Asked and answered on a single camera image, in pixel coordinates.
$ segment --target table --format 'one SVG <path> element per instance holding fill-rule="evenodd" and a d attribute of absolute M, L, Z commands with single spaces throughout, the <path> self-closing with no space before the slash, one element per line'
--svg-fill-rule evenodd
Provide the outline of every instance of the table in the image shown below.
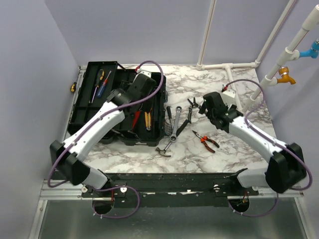
<path fill-rule="evenodd" d="M 197 71 L 193 66 L 163 66 L 166 75 L 168 102 L 173 113 L 176 106 L 181 106 L 183 112 L 180 125 L 187 118 L 189 102 L 187 98 L 196 97 L 198 103 L 203 102 L 202 96 L 213 91 L 220 91 L 223 84 L 229 82 L 225 70 L 214 69 Z M 146 70 L 158 71 L 156 66 L 145 66 Z M 255 69 L 234 69 L 233 78 L 258 81 Z M 241 101 L 256 89 L 251 83 L 237 83 Z M 273 125 L 267 108 L 260 109 L 250 118 L 257 127 L 271 136 L 275 136 Z M 220 144 L 215 154 L 207 151 L 193 132 L 207 135 Z M 168 144 L 165 137 L 158 145 L 163 149 Z M 180 134 L 167 152 L 172 157 L 160 156 L 154 147 L 145 145 L 126 146 L 117 141 L 108 145 L 97 144 L 85 160 L 92 167 L 108 173 L 215 173 L 236 172 L 248 167 L 251 169 L 267 166 L 265 160 L 246 143 L 237 137 L 217 130 L 206 116 L 198 114 L 194 109 L 192 124 L 189 124 Z"/>

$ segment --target adjustable wrench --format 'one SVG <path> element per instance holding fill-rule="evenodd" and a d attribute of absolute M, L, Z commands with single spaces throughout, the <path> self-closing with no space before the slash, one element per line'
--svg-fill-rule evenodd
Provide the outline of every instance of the adjustable wrench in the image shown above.
<path fill-rule="evenodd" d="M 175 142 L 177 140 L 177 129 L 178 129 L 178 122 L 179 122 L 179 116 L 180 116 L 180 112 L 181 112 L 181 107 L 177 106 L 176 107 L 176 116 L 175 116 L 175 122 L 174 122 L 174 129 L 173 129 L 173 133 L 170 135 L 170 141 L 171 142 Z"/>

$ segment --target screwdriver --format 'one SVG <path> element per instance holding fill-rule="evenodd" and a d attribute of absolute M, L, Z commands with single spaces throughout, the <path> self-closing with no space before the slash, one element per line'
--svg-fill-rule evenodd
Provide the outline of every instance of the screwdriver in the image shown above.
<path fill-rule="evenodd" d="M 104 80 L 104 82 L 103 82 L 101 88 L 99 89 L 98 94 L 96 95 L 97 98 L 101 98 L 101 96 L 103 95 L 103 92 L 104 92 L 104 90 L 105 90 L 106 83 L 108 82 L 108 78 L 109 78 L 111 72 L 112 72 L 112 71 L 109 72 L 109 74 L 108 74 L 108 76 L 105 78 L 105 80 Z"/>
<path fill-rule="evenodd" d="M 103 77 L 104 77 L 104 70 L 100 69 L 98 74 L 96 75 L 95 90 L 94 90 L 94 94 L 93 94 L 91 103 L 93 103 L 93 101 L 94 101 L 96 90 L 99 88 L 100 81 L 103 80 Z"/>

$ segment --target red screwdriver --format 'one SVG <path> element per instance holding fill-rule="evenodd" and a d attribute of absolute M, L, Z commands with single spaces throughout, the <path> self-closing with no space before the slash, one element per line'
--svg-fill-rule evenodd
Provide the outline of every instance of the red screwdriver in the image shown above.
<path fill-rule="evenodd" d="M 99 91 L 98 91 L 98 93 L 97 93 L 97 95 L 96 95 L 97 98 L 101 98 L 101 96 L 103 95 L 103 92 L 104 92 L 104 90 L 105 90 L 106 83 L 108 82 L 108 78 L 109 78 L 111 72 L 112 72 L 112 71 L 109 72 L 108 76 L 105 78 L 105 80 L 104 80 L 102 86 L 100 87 L 100 89 L 99 89 Z"/>

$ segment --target pipe fitting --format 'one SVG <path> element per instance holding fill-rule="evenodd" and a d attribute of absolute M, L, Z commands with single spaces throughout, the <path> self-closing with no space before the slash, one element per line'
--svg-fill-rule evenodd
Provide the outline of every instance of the pipe fitting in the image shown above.
<path fill-rule="evenodd" d="M 319 51 L 319 39 L 316 39 L 312 43 L 311 48 L 308 51 L 300 52 L 300 57 L 311 57 L 313 59 L 316 59 L 318 57 L 318 51 Z"/>
<path fill-rule="evenodd" d="M 254 68 L 257 68 L 260 64 L 260 61 L 255 60 L 254 64 L 255 64 Z"/>
<path fill-rule="evenodd" d="M 223 65 L 224 65 L 225 70 L 233 68 L 233 64 L 232 63 L 224 63 Z"/>
<path fill-rule="evenodd" d="M 197 71 L 203 70 L 203 65 L 197 64 L 197 65 L 196 65 L 196 70 L 197 70 Z"/>
<path fill-rule="evenodd" d="M 277 79 L 278 84 L 290 82 L 290 84 L 293 85 L 296 83 L 296 81 L 289 76 L 289 68 L 287 66 L 281 67 L 278 73 L 281 76 L 280 79 Z"/>
<path fill-rule="evenodd" d="M 314 7 L 308 17 L 305 19 L 302 28 L 306 31 L 312 30 L 319 22 L 319 4 Z"/>

